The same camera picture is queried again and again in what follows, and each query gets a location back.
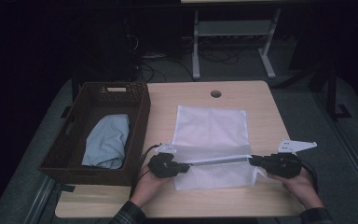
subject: sleeve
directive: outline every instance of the sleeve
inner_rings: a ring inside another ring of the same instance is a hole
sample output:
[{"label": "sleeve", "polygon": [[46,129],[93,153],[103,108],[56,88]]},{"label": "sleeve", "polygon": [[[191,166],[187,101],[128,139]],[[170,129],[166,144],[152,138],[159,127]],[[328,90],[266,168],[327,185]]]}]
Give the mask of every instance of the sleeve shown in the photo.
[{"label": "sleeve", "polygon": [[109,224],[140,224],[146,219],[145,213],[134,203],[127,201]]},{"label": "sleeve", "polygon": [[334,224],[336,223],[325,208],[311,208],[300,214],[303,224]]}]

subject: brown storage bin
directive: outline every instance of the brown storage bin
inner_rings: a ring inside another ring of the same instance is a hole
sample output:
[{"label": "brown storage bin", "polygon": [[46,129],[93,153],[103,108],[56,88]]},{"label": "brown storage bin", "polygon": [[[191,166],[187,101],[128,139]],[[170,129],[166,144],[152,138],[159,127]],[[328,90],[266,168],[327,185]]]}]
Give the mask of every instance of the brown storage bin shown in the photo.
[{"label": "brown storage bin", "polygon": [[[39,170],[63,184],[130,186],[142,155],[150,97],[145,83],[85,83]],[[81,165],[86,139],[106,115],[127,114],[130,133],[119,169]]]}]

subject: person's right hand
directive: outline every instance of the person's right hand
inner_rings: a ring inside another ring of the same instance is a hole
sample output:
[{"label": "person's right hand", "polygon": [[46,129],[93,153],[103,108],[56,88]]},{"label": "person's right hand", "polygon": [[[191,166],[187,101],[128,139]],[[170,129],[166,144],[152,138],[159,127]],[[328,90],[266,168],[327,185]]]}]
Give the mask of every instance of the person's right hand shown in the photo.
[{"label": "person's right hand", "polygon": [[324,204],[313,188],[312,177],[306,169],[302,168],[300,174],[291,179],[286,179],[277,175],[268,175],[268,177],[282,181],[283,187],[295,195],[298,201],[303,204],[306,209],[324,207]]}]

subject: desk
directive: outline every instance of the desk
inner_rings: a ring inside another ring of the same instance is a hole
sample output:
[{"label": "desk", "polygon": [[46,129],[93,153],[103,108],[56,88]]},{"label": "desk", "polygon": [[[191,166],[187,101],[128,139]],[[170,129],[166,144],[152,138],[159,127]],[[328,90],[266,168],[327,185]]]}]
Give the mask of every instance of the desk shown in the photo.
[{"label": "desk", "polygon": [[[247,112],[251,153],[276,153],[289,136],[264,81],[148,84],[151,108],[144,151],[172,139],[178,105],[218,106]],[[213,98],[211,91],[222,96]],[[145,162],[154,153],[150,152]],[[58,217],[112,217],[128,200],[130,187],[80,186],[63,192]],[[297,216],[303,207],[278,181],[259,176],[254,187],[174,190],[169,183],[143,208],[147,217],[279,217]]]}]

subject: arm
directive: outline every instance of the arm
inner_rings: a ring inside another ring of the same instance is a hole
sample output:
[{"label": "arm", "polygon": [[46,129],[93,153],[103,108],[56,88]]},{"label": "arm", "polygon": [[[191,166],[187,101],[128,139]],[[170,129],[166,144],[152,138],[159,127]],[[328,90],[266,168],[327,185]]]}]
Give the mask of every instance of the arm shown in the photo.
[{"label": "arm", "polygon": [[300,214],[302,223],[334,223],[330,214],[324,208],[322,200],[313,188],[312,177],[306,169],[302,168],[300,175],[291,179],[286,179],[277,175],[268,175],[268,177],[281,181],[283,187],[304,205],[306,211]]},{"label": "arm", "polygon": [[170,181],[171,178],[156,177],[150,172],[147,165],[144,166],[130,200],[121,207],[110,223],[142,223],[145,220],[145,214],[141,208],[157,194],[162,186]]}]

